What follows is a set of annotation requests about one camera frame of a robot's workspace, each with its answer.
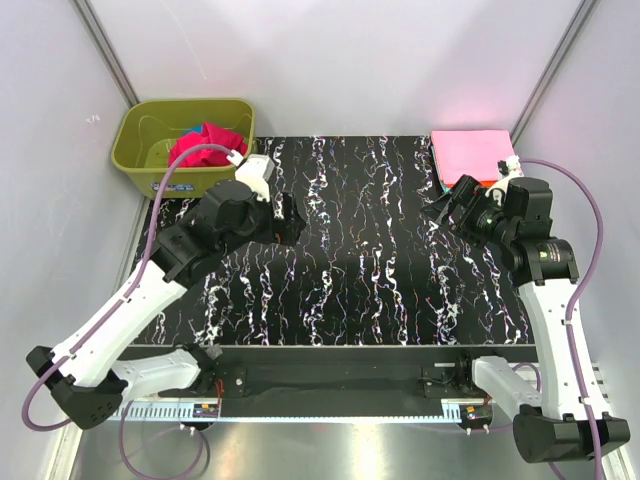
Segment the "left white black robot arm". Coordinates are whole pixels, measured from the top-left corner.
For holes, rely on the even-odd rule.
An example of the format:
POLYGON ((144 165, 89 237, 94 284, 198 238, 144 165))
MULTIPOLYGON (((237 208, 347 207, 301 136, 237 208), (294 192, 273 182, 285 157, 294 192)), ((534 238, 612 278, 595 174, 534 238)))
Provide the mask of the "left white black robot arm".
POLYGON ((174 225, 150 233, 129 279, 80 329, 53 348, 34 347, 26 362, 68 422, 87 430, 129 401, 180 391, 208 394, 216 382, 216 353, 195 343, 168 353, 121 360, 131 342, 223 259, 255 242, 293 247, 306 226, 296 198, 282 206, 237 180, 218 182, 174 225))

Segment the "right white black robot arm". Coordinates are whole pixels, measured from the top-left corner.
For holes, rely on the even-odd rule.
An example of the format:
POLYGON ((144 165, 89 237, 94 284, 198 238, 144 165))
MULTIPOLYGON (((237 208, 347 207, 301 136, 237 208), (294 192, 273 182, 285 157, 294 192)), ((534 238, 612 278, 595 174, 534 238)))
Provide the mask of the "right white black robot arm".
POLYGON ((595 378, 579 304, 571 245, 551 234, 553 194, 530 177, 500 182, 502 198, 464 175, 422 208, 429 220, 468 244, 499 249, 533 330, 541 387, 533 388, 499 356, 481 356, 454 371, 466 396, 487 393, 512 421, 528 463, 597 460, 626 444, 626 420, 612 415, 595 378))

